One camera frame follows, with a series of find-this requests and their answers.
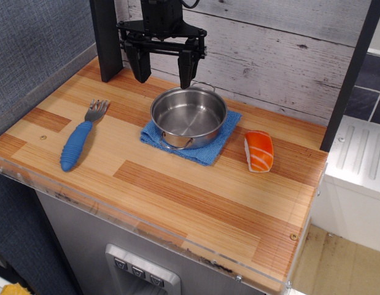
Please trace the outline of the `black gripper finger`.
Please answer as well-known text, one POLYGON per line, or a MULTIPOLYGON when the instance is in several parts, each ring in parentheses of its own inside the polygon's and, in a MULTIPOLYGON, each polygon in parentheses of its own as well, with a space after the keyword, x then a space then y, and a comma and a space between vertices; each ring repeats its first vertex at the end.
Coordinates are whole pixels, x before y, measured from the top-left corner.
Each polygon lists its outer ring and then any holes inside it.
POLYGON ((145 83, 151 75, 150 53, 128 41, 125 41, 125 53, 135 79, 145 83))
POLYGON ((196 76, 198 66, 197 56, 192 51, 182 51, 178 58, 181 89, 187 89, 196 76))

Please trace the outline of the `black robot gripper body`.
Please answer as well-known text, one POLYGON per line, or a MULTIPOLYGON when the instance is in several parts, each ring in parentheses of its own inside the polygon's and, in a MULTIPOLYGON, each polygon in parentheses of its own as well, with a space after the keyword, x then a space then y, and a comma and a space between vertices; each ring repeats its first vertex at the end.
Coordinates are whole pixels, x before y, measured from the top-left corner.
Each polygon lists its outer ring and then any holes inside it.
POLYGON ((207 31, 184 22, 183 1, 141 1, 142 20, 120 21, 120 46, 130 60, 148 53, 178 56, 191 52, 196 59, 206 57, 207 31))

